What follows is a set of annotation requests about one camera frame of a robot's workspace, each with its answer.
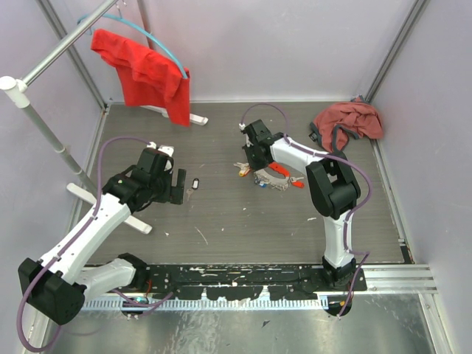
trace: white wall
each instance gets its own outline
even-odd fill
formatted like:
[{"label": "white wall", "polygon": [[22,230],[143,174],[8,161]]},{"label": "white wall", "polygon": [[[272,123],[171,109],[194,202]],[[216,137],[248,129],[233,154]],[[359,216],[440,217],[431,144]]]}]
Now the white wall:
[{"label": "white wall", "polygon": [[431,1],[375,98],[393,189],[453,338],[472,347],[472,2]]},{"label": "white wall", "polygon": [[[57,38],[34,1],[15,0],[0,11],[0,76],[21,77],[55,45]],[[83,164],[100,108],[64,55],[28,89],[52,130],[71,145]],[[66,231],[75,178],[29,119],[0,92],[0,342],[2,353],[19,353],[15,317],[21,299],[17,268],[38,259]]]},{"label": "white wall", "polygon": [[[94,0],[53,0],[68,28]],[[147,0],[152,33],[192,75],[192,100],[345,100],[365,93],[412,0]],[[136,2],[127,19],[141,24]],[[97,27],[145,39],[111,20]],[[104,97],[123,101],[113,70],[80,54]]]}]

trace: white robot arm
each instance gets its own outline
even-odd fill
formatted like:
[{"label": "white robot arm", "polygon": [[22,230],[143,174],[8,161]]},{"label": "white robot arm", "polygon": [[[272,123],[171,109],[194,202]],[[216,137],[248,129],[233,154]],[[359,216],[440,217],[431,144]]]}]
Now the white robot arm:
[{"label": "white robot arm", "polygon": [[[132,254],[121,254],[112,262],[84,271],[84,265],[98,247],[133,212],[152,202],[182,204],[185,170],[178,170],[177,185],[172,186],[173,148],[147,147],[137,165],[110,178],[103,187],[99,210],[95,204],[83,219],[38,262],[27,258],[18,268],[23,293],[43,265],[58,258],[42,276],[28,303],[59,325],[70,322],[85,301],[120,286],[146,289],[147,264]],[[68,249],[58,252],[89,222],[88,227]]]},{"label": "white robot arm", "polygon": [[[327,153],[295,143],[292,138],[285,138],[282,133],[272,134],[260,119],[249,125],[240,125],[240,129],[246,135],[243,149],[253,170],[260,170],[272,162],[278,162],[308,177],[313,205],[324,218],[324,277],[335,285],[352,276],[355,271],[355,258],[348,252],[351,247],[352,218],[348,221],[345,221],[345,218],[355,207],[361,190],[351,168],[338,161],[323,158]],[[346,159],[343,153],[336,156]],[[331,181],[328,175],[335,176],[336,180]],[[346,242],[343,233],[345,223]]]}]

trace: cable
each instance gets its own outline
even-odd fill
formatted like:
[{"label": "cable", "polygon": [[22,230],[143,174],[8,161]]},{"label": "cable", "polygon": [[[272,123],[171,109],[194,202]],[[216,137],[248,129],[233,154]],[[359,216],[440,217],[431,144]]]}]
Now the cable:
[{"label": "cable", "polygon": [[333,155],[330,155],[329,153],[314,153],[312,150],[308,150],[307,148],[295,143],[295,142],[291,142],[289,139],[288,139],[288,128],[289,128],[289,123],[288,123],[288,116],[287,114],[280,108],[280,107],[277,107],[276,105],[273,105],[271,103],[256,103],[255,105],[252,105],[251,107],[249,107],[248,109],[246,109],[246,111],[244,112],[243,116],[241,117],[241,125],[244,125],[244,119],[246,118],[246,115],[247,113],[252,110],[254,107],[257,107],[259,105],[268,105],[270,107],[273,107],[275,109],[277,109],[281,115],[283,115],[284,119],[285,119],[285,132],[283,134],[283,139],[285,140],[285,142],[287,142],[287,144],[289,146],[293,146],[294,148],[296,148],[297,150],[300,150],[308,155],[311,155],[311,156],[316,156],[316,157],[319,157],[321,159],[331,159],[331,160],[335,160],[335,161],[338,161],[338,162],[341,162],[343,164],[346,164],[347,166],[351,167],[352,169],[356,170],[357,172],[359,172],[361,174],[361,176],[364,178],[364,180],[366,181],[367,183],[367,188],[368,188],[368,192],[367,192],[367,196],[366,198],[364,198],[362,200],[361,203],[357,204],[356,206],[354,206],[347,214],[346,214],[346,217],[344,218],[344,228],[343,228],[343,240],[344,240],[344,249],[346,251],[348,251],[350,254],[352,255],[355,255],[355,256],[364,256],[364,258],[362,258],[362,261],[358,264],[357,266],[357,269],[355,270],[354,272],[354,275],[353,275],[353,280],[351,282],[351,285],[349,287],[349,292],[347,293],[347,300],[344,302],[344,305],[343,307],[341,308],[341,311],[339,312],[338,314],[338,317],[340,318],[342,316],[342,314],[344,313],[344,311],[346,310],[346,307],[347,307],[347,304],[349,303],[350,299],[351,299],[351,296],[353,294],[353,291],[354,291],[354,285],[355,285],[355,281],[357,280],[357,276],[359,274],[359,271],[361,270],[361,267],[363,264],[365,264],[368,256],[370,255],[370,251],[365,251],[365,252],[359,252],[359,251],[353,251],[348,245],[347,245],[347,229],[348,229],[348,225],[347,225],[347,222],[349,221],[349,219],[351,219],[351,217],[353,216],[354,212],[359,210],[360,208],[362,208],[366,202],[369,201],[370,197],[372,196],[372,182],[370,181],[370,178],[369,176],[363,171],[361,170],[361,168],[357,167],[355,164],[353,164],[352,162],[348,161],[348,160],[345,160],[345,159],[342,159],[338,156],[333,156]]},{"label": "cable", "polygon": [[146,209],[148,206],[150,206],[153,203],[153,201],[149,201],[145,205],[141,206],[136,212],[142,212],[144,209]]},{"label": "cable", "polygon": [[145,298],[147,299],[148,298],[148,295],[150,293],[150,290],[153,288],[153,282],[151,279],[149,279],[147,281],[147,283],[149,284],[149,286],[147,287],[147,290],[146,290],[146,294],[145,294]]},{"label": "cable", "polygon": [[60,334],[60,326],[56,333],[54,334],[52,340],[50,343],[45,345],[44,347],[33,347],[27,340],[26,336],[24,335],[23,332],[23,313],[24,313],[24,308],[26,307],[26,303],[28,300],[28,297],[30,297],[33,288],[38,284],[39,280],[42,278],[43,275],[52,267],[52,265],[57,262],[60,259],[60,256],[62,256],[67,249],[84,233],[84,231],[87,230],[87,228],[90,226],[92,221],[95,219],[97,216],[98,211],[100,210],[100,203],[102,201],[102,193],[101,193],[101,186],[102,186],[102,161],[103,161],[103,153],[105,152],[105,149],[109,144],[112,142],[115,142],[117,140],[136,140],[138,142],[144,142],[146,145],[149,145],[148,140],[136,138],[134,136],[116,136],[112,139],[109,139],[107,142],[103,144],[103,146],[100,148],[100,152],[98,154],[98,167],[97,167],[97,202],[95,204],[95,209],[91,214],[91,217],[83,224],[83,226],[79,229],[79,231],[72,237],[64,246],[62,249],[58,251],[57,257],[53,257],[36,275],[36,277],[32,280],[32,282],[28,285],[27,289],[24,292],[23,297],[21,298],[20,305],[18,307],[18,312],[16,315],[16,331],[18,333],[18,338],[20,342],[23,344],[23,346],[29,350],[32,353],[40,353],[43,352],[44,350],[50,349],[55,341],[58,339],[59,334]]}]

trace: scattered object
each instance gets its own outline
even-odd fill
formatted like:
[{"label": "scattered object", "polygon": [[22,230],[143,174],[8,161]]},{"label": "scattered object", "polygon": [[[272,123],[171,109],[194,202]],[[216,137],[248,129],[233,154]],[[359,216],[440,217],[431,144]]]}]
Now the scattered object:
[{"label": "scattered object", "polygon": [[254,171],[254,178],[256,184],[259,184],[261,187],[265,187],[267,184],[278,190],[286,190],[289,183],[289,177],[284,176],[284,178],[278,178],[270,175],[266,170]]},{"label": "scattered object", "polygon": [[200,184],[200,180],[198,178],[194,178],[192,182],[192,189],[197,190],[199,184]]},{"label": "scattered object", "polygon": [[298,182],[299,179],[304,179],[305,177],[290,177],[290,183],[292,186],[297,187],[297,188],[304,188],[305,183],[303,182]]},{"label": "scattered object", "polygon": [[284,175],[285,177],[290,177],[290,172],[286,168],[284,168],[281,164],[277,164],[276,162],[272,162],[269,164],[268,168],[271,170],[280,173],[281,175]]},{"label": "scattered object", "polygon": [[350,135],[354,139],[384,137],[379,113],[363,102],[335,103],[318,114],[310,128],[310,138],[330,153],[342,151]]},{"label": "scattered object", "polygon": [[195,230],[197,230],[197,232],[200,234],[200,236],[202,236],[202,238],[205,240],[205,243],[208,246],[207,238],[204,236],[204,234],[202,234],[202,232],[198,229],[197,226],[194,226],[194,227],[195,227]]},{"label": "scattered object", "polygon": [[241,162],[236,162],[235,164],[233,164],[233,166],[239,167],[239,169],[240,169],[239,176],[240,177],[246,176],[249,173],[249,171],[251,171],[251,168],[249,167],[249,164],[243,164]]},{"label": "scattered object", "polygon": [[187,194],[187,201],[190,200],[190,196],[192,195],[193,193],[193,188],[188,188],[187,191],[186,191],[186,194]]},{"label": "scattered object", "polygon": [[104,29],[94,32],[91,48],[117,70],[126,105],[162,107],[172,123],[190,125],[188,69],[184,78],[171,59]]}]

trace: blue hanger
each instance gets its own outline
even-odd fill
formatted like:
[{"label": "blue hanger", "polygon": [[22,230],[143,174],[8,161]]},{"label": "blue hanger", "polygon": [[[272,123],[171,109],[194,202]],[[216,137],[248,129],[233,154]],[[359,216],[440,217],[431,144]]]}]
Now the blue hanger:
[{"label": "blue hanger", "polygon": [[[84,15],[84,16],[80,17],[77,20],[77,24],[79,24],[86,17],[87,17],[87,15]],[[182,77],[184,79],[188,79],[187,73],[185,72],[185,69],[182,66],[182,64],[180,63],[180,61],[178,61],[178,59],[175,57],[175,55],[172,54],[172,52],[169,49],[167,49],[166,46],[164,44],[162,44],[156,37],[151,35],[149,32],[144,31],[140,26],[137,26],[133,22],[125,20],[124,18],[120,18],[120,17],[117,17],[115,15],[109,15],[107,13],[105,15],[103,15],[103,17],[110,18],[112,20],[121,22],[122,24],[126,24],[129,27],[134,28],[135,30],[139,31],[140,33],[142,33],[143,35],[145,35],[146,37],[151,39],[152,42],[157,44],[159,46],[159,48],[161,48],[169,56],[169,58],[172,59],[172,61],[177,65],[178,69],[180,70],[180,73],[182,73]]]}]

